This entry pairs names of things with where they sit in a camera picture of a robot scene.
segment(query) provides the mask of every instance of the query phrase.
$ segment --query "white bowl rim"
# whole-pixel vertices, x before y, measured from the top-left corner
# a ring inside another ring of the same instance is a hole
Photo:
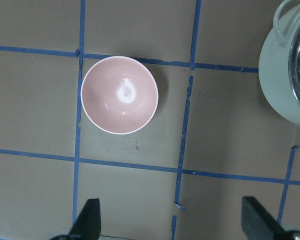
[[[135,62],[137,63],[139,66],[141,66],[150,76],[151,76],[151,79],[154,83],[154,86],[155,86],[155,92],[156,92],[156,103],[155,103],[155,108],[153,110],[153,113],[151,114],[151,116],[149,117],[149,119],[146,121],[145,124],[143,124],[141,127],[135,129],[135,130],[132,130],[132,131],[129,131],[129,132],[113,132],[113,131],[109,131],[109,130],[106,130],[104,128],[102,128],[101,126],[99,126],[98,124],[96,124],[92,119],[91,117],[89,116],[89,114],[87,113],[86,111],[86,108],[85,108],[85,105],[84,105],[84,101],[83,101],[83,98],[82,98],[82,91],[83,91],[83,87],[84,87],[84,84],[85,84],[85,81],[86,81],[86,78],[88,76],[88,74],[90,73],[90,71],[98,64],[106,61],[106,60],[109,60],[109,59],[127,59],[129,61],[132,61],[132,62]],[[131,58],[131,57],[128,57],[128,56],[109,56],[109,57],[106,57],[106,58],[103,58],[101,59],[100,61],[96,62],[85,74],[84,76],[84,79],[82,81],[82,84],[81,84],[81,90],[80,90],[80,98],[81,98],[81,105],[82,105],[82,108],[84,110],[84,113],[85,115],[88,117],[88,119],[90,120],[90,122],[92,122],[95,126],[97,126],[99,129],[107,132],[107,133],[110,133],[110,134],[115,134],[115,135],[126,135],[126,134],[132,134],[136,131],[139,131],[140,129],[142,129],[144,126],[146,126],[150,120],[153,118],[153,116],[155,115],[155,112],[157,110],[157,107],[158,107],[158,101],[159,101],[159,93],[158,93],[158,86],[157,86],[157,83],[155,81],[155,78],[154,76],[151,74],[151,72],[148,70],[148,68],[146,68],[146,66],[144,66],[141,62]]]

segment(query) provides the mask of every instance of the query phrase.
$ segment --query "pink bowl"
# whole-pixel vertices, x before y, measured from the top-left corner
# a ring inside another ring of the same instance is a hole
[[[82,107],[90,121],[111,134],[142,129],[158,106],[158,88],[149,70],[125,56],[111,56],[93,65],[81,86]]]

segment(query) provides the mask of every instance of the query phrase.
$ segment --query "cooking pot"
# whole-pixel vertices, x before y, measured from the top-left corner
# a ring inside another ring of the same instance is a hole
[[[300,125],[300,4],[280,19],[284,0],[273,17],[259,59],[259,80],[267,101],[285,119]]]

